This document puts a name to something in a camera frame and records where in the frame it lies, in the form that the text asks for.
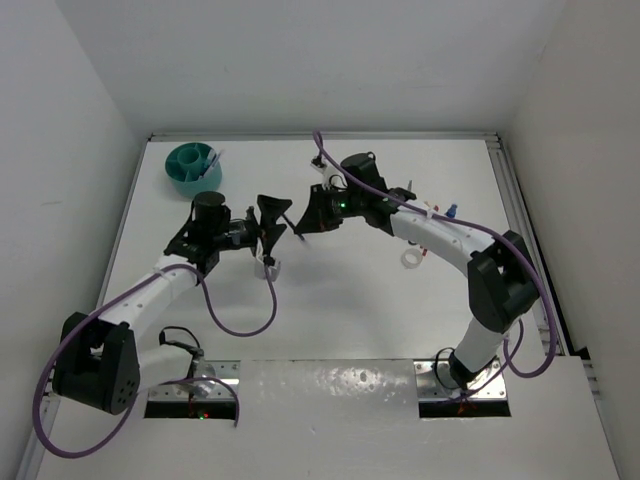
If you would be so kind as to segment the purple pen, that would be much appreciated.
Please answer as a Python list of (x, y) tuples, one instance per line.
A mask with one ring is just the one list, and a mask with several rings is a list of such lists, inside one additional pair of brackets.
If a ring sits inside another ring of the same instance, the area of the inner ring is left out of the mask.
[(289, 218), (288, 215), (283, 214), (282, 215), (283, 220), (285, 221), (285, 223), (287, 224), (287, 226), (292, 230), (293, 234), (296, 236), (296, 238), (303, 244), (308, 246), (309, 243), (306, 240), (306, 238), (304, 237), (304, 235), (302, 233), (299, 232), (299, 230), (297, 229), (296, 225), (293, 223), (293, 221)]

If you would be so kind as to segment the blue and white pen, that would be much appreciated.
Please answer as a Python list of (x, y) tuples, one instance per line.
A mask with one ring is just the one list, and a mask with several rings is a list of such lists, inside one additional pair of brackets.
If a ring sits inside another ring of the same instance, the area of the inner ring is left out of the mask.
[(212, 174), (212, 172), (217, 168), (219, 164), (219, 160), (224, 153), (224, 150), (214, 151), (211, 150), (206, 159), (205, 168), (201, 172), (201, 178), (206, 178)]

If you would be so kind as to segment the blue syringe pen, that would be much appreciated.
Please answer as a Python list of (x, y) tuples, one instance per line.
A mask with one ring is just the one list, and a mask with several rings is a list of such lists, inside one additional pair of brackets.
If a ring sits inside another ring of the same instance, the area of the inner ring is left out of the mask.
[(218, 151), (217, 154), (214, 156), (210, 166), (214, 168), (214, 166), (219, 163), (220, 159), (225, 153), (226, 153), (225, 149), (221, 149), (220, 151)]

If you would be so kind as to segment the red and white pen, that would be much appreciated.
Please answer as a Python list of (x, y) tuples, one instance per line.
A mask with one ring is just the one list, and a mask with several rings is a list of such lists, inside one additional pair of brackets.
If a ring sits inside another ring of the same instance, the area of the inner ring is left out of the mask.
[(207, 157), (206, 157), (206, 159), (204, 161), (204, 164), (203, 164), (203, 168), (202, 168), (202, 171), (201, 171), (201, 175), (202, 176), (204, 176), (205, 172), (210, 168), (210, 166), (214, 162), (216, 156), (217, 156), (216, 150), (215, 149), (210, 149), (208, 154), (207, 154)]

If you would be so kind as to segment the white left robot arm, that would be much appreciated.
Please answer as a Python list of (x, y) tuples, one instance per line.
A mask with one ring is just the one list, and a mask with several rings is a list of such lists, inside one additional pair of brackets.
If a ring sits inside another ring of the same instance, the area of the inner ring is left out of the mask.
[(223, 194), (197, 194), (186, 222), (149, 274), (93, 313), (65, 321), (53, 359), (53, 391), (118, 415), (138, 393), (186, 378), (202, 354), (199, 348), (164, 342), (142, 353), (137, 343), (174, 300), (206, 285), (225, 251), (250, 250), (262, 277), (273, 280), (279, 267), (271, 252), (287, 229), (278, 220), (292, 202), (260, 195), (256, 203), (245, 217), (234, 219)]

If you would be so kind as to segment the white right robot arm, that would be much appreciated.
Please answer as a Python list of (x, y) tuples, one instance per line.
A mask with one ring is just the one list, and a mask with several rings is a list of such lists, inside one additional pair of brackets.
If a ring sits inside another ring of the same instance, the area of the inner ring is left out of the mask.
[(472, 319), (448, 363), (454, 387), (466, 387), (491, 363), (514, 321), (539, 297), (521, 264), (529, 257), (522, 237), (508, 231), (504, 237), (510, 244), (504, 246), (487, 233), (439, 216), (410, 190), (388, 187), (371, 152), (351, 155), (339, 166), (315, 157), (311, 165), (323, 180), (310, 188), (297, 233), (329, 232), (347, 218), (361, 217), (373, 228), (425, 248), (465, 275)]

